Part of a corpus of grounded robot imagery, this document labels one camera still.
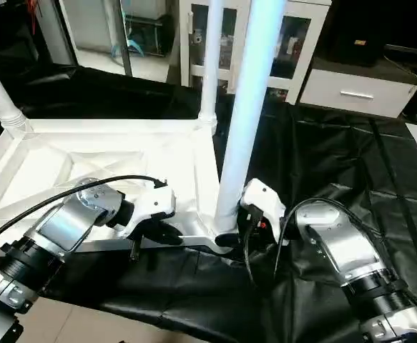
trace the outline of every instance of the drawer handle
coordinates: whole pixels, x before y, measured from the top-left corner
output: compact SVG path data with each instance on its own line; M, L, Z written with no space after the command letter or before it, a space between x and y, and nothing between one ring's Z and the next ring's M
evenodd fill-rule
M346 96L354 96L355 98L362 98L362 99L370 99L373 100L373 95L362 94L362 93L355 93L353 91L340 91L340 94Z

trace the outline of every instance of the white metal frame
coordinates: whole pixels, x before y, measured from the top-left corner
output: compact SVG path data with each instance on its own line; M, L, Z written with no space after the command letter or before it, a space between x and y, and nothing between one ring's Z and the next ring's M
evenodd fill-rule
M181 41L181 85L190 86L191 76L204 75L204 66L190 64L189 58L189 35L192 33L192 5L209 6L210 0L181 0L180 1L180 41ZM237 12L234 29L234 43L229 69L218 69L218 79L228 81L227 91L233 93L235 89L236 73L240 68L245 33L250 13L250 0L224 0L225 9L234 9Z

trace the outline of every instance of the black cable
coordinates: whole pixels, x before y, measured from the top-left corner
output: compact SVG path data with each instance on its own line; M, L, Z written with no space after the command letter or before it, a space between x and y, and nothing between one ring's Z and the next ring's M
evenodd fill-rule
M248 207L248 213L250 215L250 225L246 228L245 236L243 238L243 255L245 256L245 265L246 270L248 271L248 276L250 277L251 283L254 288L259 288L254 281L254 276L252 275L251 264L250 264L250 237L254 229L259 224L260 220L263 217L264 212L258 209L255 205L250 205Z
M250 236L256 226L257 226L257 222L256 223L251 222L251 224L246 229L244 242L243 242L243 254L245 255L245 265L246 265L246 270L248 271L248 276L250 277L252 285L257 288L257 284L254 281L254 276L252 275L251 264L250 264Z
M107 179L98 180L95 182L91 182L90 184L83 184L82 186L74 187L72 189L69 189L68 191L62 192L58 195L55 195L53 197L50 197L39 204L36 204L35 206L27 209L26 211L20 213L19 215L15 216L13 219L11 219L9 222L5 223L0 227L0 235L4 233L7 229L15 225L15 223L20 222L23 218L27 217L28 215L34 213L35 211L38 211L42 207L45 207L46 205L51 204L52 202L55 202L56 200L62 199L66 196L69 196L71 194L84 191L85 189L92 188L95 186L99 186L100 184L106 184L108 182L113 181L119 181L119 180L129 180L129 179L138 179L138 180L145 180L145 181L151 181L154 182L155 188L160 188L166 185L166 183L160 181L159 179L155 179L154 177L147 177L145 175L120 175L118 177L109 177Z

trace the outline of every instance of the black appliance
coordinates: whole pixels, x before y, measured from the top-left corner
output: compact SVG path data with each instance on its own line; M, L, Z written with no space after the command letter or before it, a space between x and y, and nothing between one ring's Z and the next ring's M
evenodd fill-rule
M395 0L334 0L318 42L331 61L372 66L401 12Z
M397 14L394 32L386 42L386 50L417 55L417 0L404 5Z

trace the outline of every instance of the glass cabinet door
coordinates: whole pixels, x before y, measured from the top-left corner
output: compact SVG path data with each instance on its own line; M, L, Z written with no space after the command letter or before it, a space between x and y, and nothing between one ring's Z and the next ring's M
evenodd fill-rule
M192 35L190 37L190 61L198 66L204 65L205 41L207 37L208 6L192 4ZM222 36L220 68L229 69L234 46L237 10L224 8L222 17Z
M308 33L311 19L284 16L278 38L271 76L292 79Z

